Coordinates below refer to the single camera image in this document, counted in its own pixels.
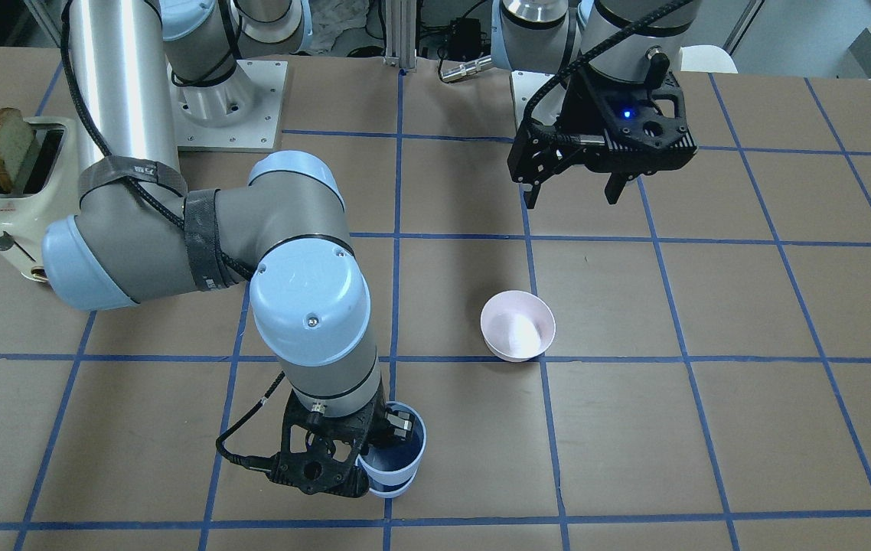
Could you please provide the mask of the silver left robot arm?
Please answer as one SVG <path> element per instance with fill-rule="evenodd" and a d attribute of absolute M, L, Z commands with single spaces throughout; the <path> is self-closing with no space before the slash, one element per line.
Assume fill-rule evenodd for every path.
<path fill-rule="evenodd" d="M 494 65 L 548 76 L 516 116 L 507 158 L 527 209 L 572 166 L 609 175 L 614 204 L 632 179 L 694 157 L 673 68 L 699 10 L 698 1 L 495 1 Z"/>

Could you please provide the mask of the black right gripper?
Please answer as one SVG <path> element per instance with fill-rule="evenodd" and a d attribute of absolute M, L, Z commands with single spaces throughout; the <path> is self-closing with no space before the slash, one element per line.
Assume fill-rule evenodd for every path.
<path fill-rule="evenodd" d="M 369 491 L 369 481 L 363 468 L 357 466 L 357 457 L 379 428 L 383 409 L 384 391 L 378 390 L 349 416 L 323 416 L 310 423 L 311 412 L 292 392 L 282 422 L 282 449 L 271 457 L 270 481 L 307 495 L 362 497 Z M 391 443 L 411 442 L 415 428 L 414 412 L 389 409 Z"/>

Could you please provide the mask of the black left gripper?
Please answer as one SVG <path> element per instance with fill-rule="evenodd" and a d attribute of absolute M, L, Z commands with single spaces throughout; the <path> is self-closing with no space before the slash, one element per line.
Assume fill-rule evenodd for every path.
<path fill-rule="evenodd" d="M 638 83 L 619 83 L 585 65 L 568 78 L 554 125 L 520 125 L 508 171 L 527 209 L 537 205 L 543 182 L 572 166 L 611 172 L 605 198 L 616 205 L 638 175 L 680 170 L 694 157 L 698 145 L 670 57 L 652 47 L 643 60 Z M 571 136 L 572 143 L 559 135 Z"/>

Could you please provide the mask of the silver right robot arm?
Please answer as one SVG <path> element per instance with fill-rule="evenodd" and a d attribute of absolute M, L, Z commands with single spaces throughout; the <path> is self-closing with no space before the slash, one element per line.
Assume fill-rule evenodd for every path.
<path fill-rule="evenodd" d="M 426 427 L 387 400 L 371 328 L 371 290 L 351 245 L 347 204 L 333 172 L 302 151 L 258 161 L 229 191 L 190 191 L 164 112 L 164 45 L 197 39 L 173 1 L 68 1 L 59 45 L 90 145 L 80 212 L 41 241 L 48 282 L 82 311 L 132 307 L 249 283 L 255 327 L 292 391 L 281 449 L 242 455 L 228 438 L 260 399 L 216 439 L 226 461 L 306 494 L 397 497 L 415 481 Z"/>

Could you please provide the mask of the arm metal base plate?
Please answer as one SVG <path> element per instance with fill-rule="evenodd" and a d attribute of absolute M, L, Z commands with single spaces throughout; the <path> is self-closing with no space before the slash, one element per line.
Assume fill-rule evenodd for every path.
<path fill-rule="evenodd" d="M 178 149 L 273 152 L 288 72 L 284 60 L 239 60 L 236 72 L 217 85 L 169 84 Z"/>
<path fill-rule="evenodd" d="M 511 91 L 514 101 L 514 126 L 518 130 L 518 136 L 514 139 L 517 141 L 522 135 L 520 125 L 524 119 L 524 110 L 530 102 L 531 97 L 540 90 L 550 78 L 553 77 L 550 73 L 534 73 L 515 72 L 511 73 Z M 563 102 L 567 92 L 567 80 L 561 80 L 560 83 L 554 86 L 547 92 L 544 98 L 538 101 L 536 109 L 533 112 L 533 119 L 541 126 L 554 126 L 558 116 L 561 114 Z M 562 161 L 572 159 L 576 153 L 575 146 L 555 145 L 553 141 L 549 141 L 551 135 L 527 135 L 524 133 L 523 142 L 511 146 L 508 153 L 508 161 L 518 161 L 523 157 L 530 157 L 531 153 L 537 153 L 538 150 L 543 150 L 545 146 L 549 147 L 550 153 L 555 159 Z"/>

